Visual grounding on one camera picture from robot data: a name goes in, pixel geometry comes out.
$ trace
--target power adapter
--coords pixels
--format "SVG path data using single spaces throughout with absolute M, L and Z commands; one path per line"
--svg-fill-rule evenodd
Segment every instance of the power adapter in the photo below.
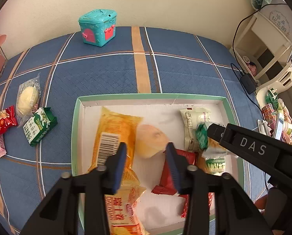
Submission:
M 249 73 L 245 73 L 242 77 L 240 77 L 240 81 L 249 95 L 253 93 L 258 86 Z

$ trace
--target teal toy box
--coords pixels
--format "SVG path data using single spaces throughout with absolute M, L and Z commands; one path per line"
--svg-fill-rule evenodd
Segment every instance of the teal toy box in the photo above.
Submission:
M 102 47 L 116 35 L 117 13 L 98 9 L 79 18 L 84 43 Z

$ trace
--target blue blanket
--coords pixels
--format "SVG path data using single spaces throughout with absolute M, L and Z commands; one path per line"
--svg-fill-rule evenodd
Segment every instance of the blue blanket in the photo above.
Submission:
M 40 73 L 40 105 L 51 107 L 58 118 L 58 125 L 37 147 L 30 147 L 21 128 L 12 127 L 4 134 L 7 155 L 0 158 L 0 221 L 10 234 L 19 233 L 60 174 L 71 169 L 71 127 L 79 96 L 138 92 L 224 96 L 236 123 L 256 129 L 260 112 L 233 74 L 230 63 L 236 60 L 225 46 L 157 28 L 116 31 L 116 37 L 101 48 L 84 44 L 77 32 L 8 61 L 0 78 L 0 110 L 15 105 L 19 85 Z M 255 200 L 264 187 L 263 172 L 244 162 L 246 193 Z

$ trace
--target screw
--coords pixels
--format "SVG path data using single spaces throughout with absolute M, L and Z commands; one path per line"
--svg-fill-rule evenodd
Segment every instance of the screw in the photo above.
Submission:
M 98 171 L 105 171 L 107 169 L 107 166 L 105 166 L 105 165 L 99 165 L 96 169 Z
M 231 178 L 231 175 L 229 173 L 225 172 L 225 173 L 222 174 L 222 177 L 224 179 L 230 179 Z
M 69 172 L 67 172 L 67 171 L 63 172 L 61 174 L 61 178 L 63 178 L 63 179 L 68 179 L 70 176 L 71 176 L 71 174 Z
M 189 166 L 187 166 L 187 170 L 189 170 L 189 171 L 197 171 L 198 168 L 195 165 L 189 165 Z

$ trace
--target orange snack package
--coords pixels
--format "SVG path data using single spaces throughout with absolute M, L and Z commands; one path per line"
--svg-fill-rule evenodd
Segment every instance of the orange snack package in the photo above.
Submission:
M 106 211 L 111 223 L 111 235 L 147 235 L 134 208 L 146 188 L 122 186 L 116 195 L 105 195 Z
M 136 184 L 135 181 L 138 179 L 131 167 L 134 158 L 136 127 L 141 121 L 142 117 L 124 115 L 102 107 L 94 143 L 92 165 L 88 171 L 99 165 L 104 165 L 107 157 L 117 152 L 120 142 L 124 142 L 127 146 L 127 159 L 122 183 Z
M 127 158 L 122 174 L 121 186 L 115 195 L 105 195 L 106 212 L 111 235 L 148 235 L 135 214 L 139 197 L 146 188 L 140 186 L 135 172 L 131 169 L 137 125 L 141 117 L 112 112 L 102 107 L 102 114 L 96 133 L 92 165 L 104 165 L 107 157 L 117 152 L 120 142 L 127 146 Z

